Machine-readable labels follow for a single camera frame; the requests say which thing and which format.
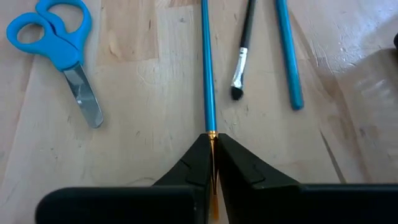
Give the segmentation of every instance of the wooden surface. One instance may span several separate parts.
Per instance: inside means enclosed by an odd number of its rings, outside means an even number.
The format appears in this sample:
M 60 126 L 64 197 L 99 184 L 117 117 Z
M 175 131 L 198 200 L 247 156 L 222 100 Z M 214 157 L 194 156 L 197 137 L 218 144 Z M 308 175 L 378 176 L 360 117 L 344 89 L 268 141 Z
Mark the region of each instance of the wooden surface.
M 151 185 L 204 132 L 200 1 L 85 2 L 85 68 L 104 112 L 96 130 L 51 62 L 6 39 L 36 1 L 0 3 L 1 223 L 33 223 L 39 200 L 62 187 Z M 301 182 L 398 180 L 395 0 L 289 1 L 300 112 L 289 105 L 273 1 L 258 0 L 238 103 L 229 85 L 247 1 L 209 2 L 220 132 Z M 81 16 L 62 7 L 52 11 L 73 30 Z M 22 38 L 40 35 L 32 31 Z

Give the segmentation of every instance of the brush ferrule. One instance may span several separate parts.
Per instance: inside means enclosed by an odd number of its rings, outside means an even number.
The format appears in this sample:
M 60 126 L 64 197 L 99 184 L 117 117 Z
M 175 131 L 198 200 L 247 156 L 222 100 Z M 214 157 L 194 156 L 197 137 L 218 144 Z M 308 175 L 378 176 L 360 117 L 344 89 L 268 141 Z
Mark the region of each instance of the brush ferrule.
M 239 60 L 236 66 L 234 78 L 232 79 L 232 87 L 243 89 L 243 71 L 248 57 L 248 49 L 241 47 L 239 51 Z

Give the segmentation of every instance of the scissors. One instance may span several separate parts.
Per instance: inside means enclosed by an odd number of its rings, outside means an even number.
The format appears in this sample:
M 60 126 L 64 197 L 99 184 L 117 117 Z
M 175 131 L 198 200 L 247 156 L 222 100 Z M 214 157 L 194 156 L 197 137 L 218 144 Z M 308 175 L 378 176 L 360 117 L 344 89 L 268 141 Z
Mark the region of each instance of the scissors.
M 68 33 L 62 19 L 49 12 L 49 9 L 57 4 L 69 4 L 83 11 L 83 22 L 76 31 Z M 8 25 L 8 40 L 23 52 L 48 57 L 55 68 L 65 74 L 88 125 L 98 128 L 104 118 L 83 70 L 84 45 L 91 30 L 89 10 L 81 0 L 40 0 L 35 10 L 37 13 L 22 14 Z M 18 41 L 18 32 L 28 24 L 42 26 L 44 36 L 31 44 L 23 44 Z

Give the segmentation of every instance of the metal blade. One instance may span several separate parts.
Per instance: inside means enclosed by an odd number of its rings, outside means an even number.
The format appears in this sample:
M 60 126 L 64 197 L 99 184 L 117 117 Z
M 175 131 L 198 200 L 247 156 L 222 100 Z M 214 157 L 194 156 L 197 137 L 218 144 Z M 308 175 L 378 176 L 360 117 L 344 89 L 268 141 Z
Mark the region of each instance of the metal blade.
M 104 117 L 81 65 L 78 64 L 63 73 L 88 125 L 91 128 L 101 126 Z

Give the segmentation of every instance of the scissor handle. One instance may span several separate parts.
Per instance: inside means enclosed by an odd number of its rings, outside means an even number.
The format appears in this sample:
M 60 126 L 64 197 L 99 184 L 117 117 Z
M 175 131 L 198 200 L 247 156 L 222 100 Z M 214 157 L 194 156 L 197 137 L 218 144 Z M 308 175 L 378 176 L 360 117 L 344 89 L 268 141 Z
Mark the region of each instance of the scissor handle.
M 62 21 L 60 17 L 56 14 L 49 12 L 49 9 L 57 4 L 69 4 L 72 6 L 79 7 L 83 12 L 83 21 L 81 22 L 80 27 L 71 33 L 67 32 L 65 28 L 65 23 Z M 55 29 L 55 33 L 57 36 L 67 40 L 69 43 L 74 45 L 80 51 L 80 63 L 84 64 L 84 46 L 87 39 L 88 34 L 91 31 L 92 20 L 91 14 L 87 9 L 86 5 L 81 0 L 40 0 L 36 4 L 36 11 L 46 20 L 48 20 Z
M 28 24 L 42 26 L 44 36 L 36 42 L 24 44 L 18 41 L 18 32 Z M 61 72 L 79 62 L 79 51 L 66 40 L 57 37 L 51 24 L 36 13 L 28 12 L 15 18 L 7 27 L 7 38 L 21 51 L 48 57 Z

